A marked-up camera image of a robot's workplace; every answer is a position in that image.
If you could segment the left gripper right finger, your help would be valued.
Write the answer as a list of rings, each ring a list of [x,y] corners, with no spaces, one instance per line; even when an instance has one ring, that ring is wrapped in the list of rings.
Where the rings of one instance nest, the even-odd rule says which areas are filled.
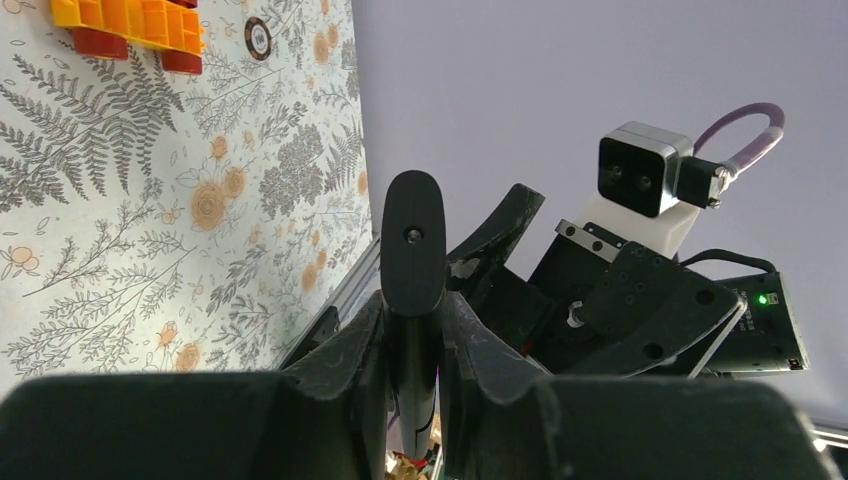
[[[455,479],[837,479],[807,419],[757,383],[553,376],[450,292],[440,373]]]

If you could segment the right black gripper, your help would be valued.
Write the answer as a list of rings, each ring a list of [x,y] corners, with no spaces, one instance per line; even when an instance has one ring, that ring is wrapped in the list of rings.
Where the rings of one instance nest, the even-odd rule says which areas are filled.
[[[746,309],[736,292],[635,241],[562,221],[531,277],[505,263],[545,196],[516,183],[447,255],[450,291],[552,374],[695,378]]]

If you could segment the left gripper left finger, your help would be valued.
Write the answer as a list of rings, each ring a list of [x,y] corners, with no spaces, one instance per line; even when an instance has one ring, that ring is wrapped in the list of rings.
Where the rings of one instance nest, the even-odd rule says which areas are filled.
[[[47,376],[1,405],[5,479],[379,479],[383,299],[281,371]]]

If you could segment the black remote control with buttons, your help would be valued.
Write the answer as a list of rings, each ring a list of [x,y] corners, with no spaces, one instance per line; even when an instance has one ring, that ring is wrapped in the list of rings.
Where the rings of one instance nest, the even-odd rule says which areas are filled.
[[[419,170],[390,183],[381,227],[383,324],[402,450],[426,456],[435,414],[441,341],[438,311],[446,282],[443,199],[435,179]]]

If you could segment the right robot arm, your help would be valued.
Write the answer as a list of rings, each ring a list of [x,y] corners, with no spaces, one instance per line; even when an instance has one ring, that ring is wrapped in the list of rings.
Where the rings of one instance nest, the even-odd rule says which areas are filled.
[[[710,249],[676,251],[698,209],[648,218],[601,198],[561,221],[528,279],[506,262],[543,203],[517,184],[448,257],[449,286],[520,355],[567,375],[732,377],[803,371],[781,273]]]

